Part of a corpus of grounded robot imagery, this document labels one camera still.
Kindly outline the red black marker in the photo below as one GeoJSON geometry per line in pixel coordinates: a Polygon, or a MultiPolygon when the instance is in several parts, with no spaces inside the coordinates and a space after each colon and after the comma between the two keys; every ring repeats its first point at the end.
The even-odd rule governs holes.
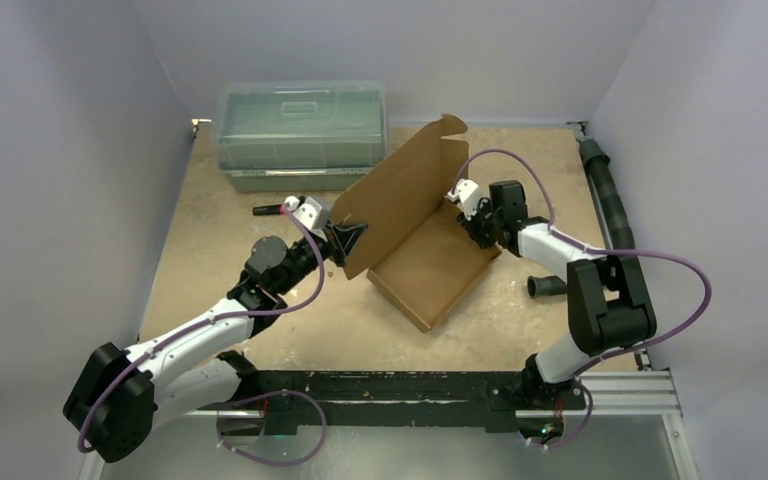
{"type": "Polygon", "coordinates": [[[253,216],[275,216],[284,213],[283,204],[259,205],[252,208],[253,216]]]}

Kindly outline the brown cardboard box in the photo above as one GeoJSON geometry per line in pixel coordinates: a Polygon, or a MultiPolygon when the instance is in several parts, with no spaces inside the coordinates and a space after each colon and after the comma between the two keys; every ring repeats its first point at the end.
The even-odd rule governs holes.
{"type": "Polygon", "coordinates": [[[467,125],[444,114],[344,191],[331,210],[343,226],[366,224],[342,268],[359,275],[419,331],[441,324],[500,255],[480,248],[446,197],[464,176],[467,125]]]}

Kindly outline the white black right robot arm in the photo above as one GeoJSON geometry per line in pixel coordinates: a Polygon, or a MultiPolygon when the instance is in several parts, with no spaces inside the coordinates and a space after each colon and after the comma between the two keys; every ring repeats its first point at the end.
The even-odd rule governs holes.
{"type": "Polygon", "coordinates": [[[518,181],[494,182],[483,194],[475,182],[460,179],[446,197],[479,247],[499,246],[534,261],[566,286],[567,331],[526,360],[513,395],[544,407],[571,388],[588,362],[654,336],[656,316],[638,260],[600,254],[547,219],[530,216],[518,181]]]}

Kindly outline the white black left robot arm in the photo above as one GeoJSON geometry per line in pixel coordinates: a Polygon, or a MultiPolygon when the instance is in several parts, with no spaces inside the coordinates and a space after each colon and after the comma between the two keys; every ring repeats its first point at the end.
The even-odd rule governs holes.
{"type": "Polygon", "coordinates": [[[80,452],[114,463],[135,451],[164,414],[225,402],[244,409],[255,402],[258,382],[245,373],[249,363],[224,348],[310,305],[324,286],[326,261],[345,266],[368,228],[293,223],[301,239],[260,238],[237,282],[202,314],[153,339],[125,348],[107,342],[92,351],[63,406],[80,452]]]}

